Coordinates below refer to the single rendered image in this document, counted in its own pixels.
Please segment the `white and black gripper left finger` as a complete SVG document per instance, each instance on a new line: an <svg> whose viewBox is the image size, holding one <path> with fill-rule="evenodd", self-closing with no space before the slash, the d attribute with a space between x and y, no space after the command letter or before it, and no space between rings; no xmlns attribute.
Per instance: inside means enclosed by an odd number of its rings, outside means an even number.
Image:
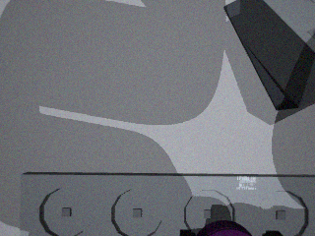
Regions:
<svg viewBox="0 0 315 236"><path fill-rule="evenodd" d="M196 236L196 234L191 233L191 230L180 229L180 236Z"/></svg>

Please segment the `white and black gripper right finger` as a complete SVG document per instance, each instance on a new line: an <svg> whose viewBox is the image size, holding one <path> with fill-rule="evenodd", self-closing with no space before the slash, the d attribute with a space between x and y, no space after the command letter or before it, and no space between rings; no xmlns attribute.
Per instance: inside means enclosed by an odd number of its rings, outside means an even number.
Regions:
<svg viewBox="0 0 315 236"><path fill-rule="evenodd" d="M262 236L283 236L279 231L266 231Z"/></svg>

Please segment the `grey rectangular panel with round recesses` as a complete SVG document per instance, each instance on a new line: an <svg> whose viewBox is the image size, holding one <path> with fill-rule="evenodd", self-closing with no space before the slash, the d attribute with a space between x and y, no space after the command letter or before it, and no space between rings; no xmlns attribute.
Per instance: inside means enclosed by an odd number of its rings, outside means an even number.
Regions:
<svg viewBox="0 0 315 236"><path fill-rule="evenodd" d="M315 236L315 175L26 172L20 236L180 236L229 220Z"/></svg>

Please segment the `grey key housing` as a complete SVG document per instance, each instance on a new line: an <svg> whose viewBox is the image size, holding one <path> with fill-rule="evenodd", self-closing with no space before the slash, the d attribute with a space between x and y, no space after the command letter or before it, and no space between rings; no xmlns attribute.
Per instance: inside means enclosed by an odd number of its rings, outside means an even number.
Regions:
<svg viewBox="0 0 315 236"><path fill-rule="evenodd" d="M315 0L235 0L223 8L276 110L315 100Z"/></svg>

